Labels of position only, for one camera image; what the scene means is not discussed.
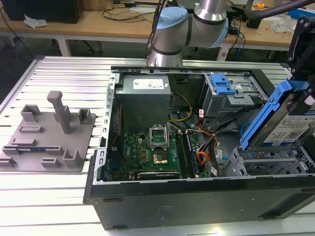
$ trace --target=wooden table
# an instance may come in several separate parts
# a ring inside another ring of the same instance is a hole
[[[111,13],[118,14],[127,10],[119,8],[112,10]],[[113,17],[118,19],[135,15],[137,15],[135,12],[126,12]],[[152,21],[153,14],[144,17]],[[71,56],[68,39],[146,43],[152,26],[152,23],[145,20],[135,23],[112,21],[105,19],[101,12],[96,11],[85,11],[77,24],[48,22],[49,26],[35,29],[28,27],[22,21],[10,21],[6,15],[5,19],[19,37],[56,39],[62,55],[66,57]],[[262,20],[258,29],[249,29],[245,24],[242,24],[241,32],[246,37],[244,48],[287,51],[293,33],[276,34],[272,32],[271,24],[272,22]],[[0,19],[0,35],[14,36],[3,19]],[[227,36],[221,45],[218,60],[225,60],[226,53],[234,41],[234,35]]]

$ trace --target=slotted aluminum platform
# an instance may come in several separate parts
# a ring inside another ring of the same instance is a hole
[[[0,235],[314,235],[315,204],[285,220],[251,221],[213,225],[134,229],[104,232],[93,206],[82,198],[89,160],[98,145],[111,66],[145,65],[144,59],[60,58],[35,60],[0,106],[0,145],[5,145],[21,122],[25,104],[53,112],[46,101],[50,90],[63,93],[63,104],[71,112],[87,107],[97,115],[82,172],[0,173]],[[221,61],[184,61],[184,66],[262,69],[274,85],[286,78],[279,64]]]

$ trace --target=blue drive bracket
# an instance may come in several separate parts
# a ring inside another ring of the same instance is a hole
[[[231,86],[231,82],[224,74],[210,74],[210,79],[218,95],[236,94],[236,91]]]
[[[281,105],[279,101],[285,92],[291,90],[293,92],[304,91],[307,89],[308,86],[309,83],[307,83],[306,81],[289,81],[288,79],[278,84],[272,95],[269,97],[267,103],[264,105],[259,114],[253,120],[250,127],[241,137],[240,143],[243,150],[247,149],[247,147],[249,146],[250,139],[256,134],[257,130],[261,127],[263,122],[269,118],[269,115],[272,112],[278,110],[278,108]]]

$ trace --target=workbench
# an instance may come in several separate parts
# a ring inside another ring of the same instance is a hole
[[[114,9],[111,13],[118,14],[127,10],[119,8]],[[113,17],[127,18],[135,15],[137,15],[135,12],[126,12]],[[143,17],[150,21],[153,20],[153,14]],[[101,11],[85,11],[77,24],[48,22],[49,26],[35,29],[27,26],[23,21],[10,21],[7,16],[5,18],[19,37],[56,39],[64,57],[71,56],[67,42],[69,39],[99,41],[99,50],[102,51],[103,41],[147,43],[152,29],[152,23],[149,21],[144,20],[136,23],[112,21],[102,17]],[[241,32],[246,37],[244,48],[288,51],[293,33],[276,34],[271,30],[272,23],[262,20],[258,29],[249,29],[246,24],[242,23]],[[14,36],[3,19],[0,19],[0,35]],[[235,35],[227,35],[220,46],[217,60],[226,59],[227,51],[235,42],[235,37]]]
[[[144,66],[144,59],[45,57],[32,62],[0,105],[0,147],[5,145],[22,117],[25,104],[53,112],[46,97],[63,93],[71,112],[90,108],[97,115],[83,171],[80,173],[0,172],[0,235],[56,236],[186,236],[186,235],[314,235],[315,203],[285,220],[232,222],[105,232],[93,206],[82,204],[91,155],[98,146],[101,118],[112,65]],[[287,71],[275,63],[184,61],[184,66],[224,69],[261,69],[277,85]]]

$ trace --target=power supply label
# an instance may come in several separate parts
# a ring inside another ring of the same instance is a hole
[[[296,141],[315,121],[315,116],[289,116],[283,118],[278,126],[265,139],[266,146],[283,146]]]
[[[164,89],[163,79],[134,79],[133,89]]]

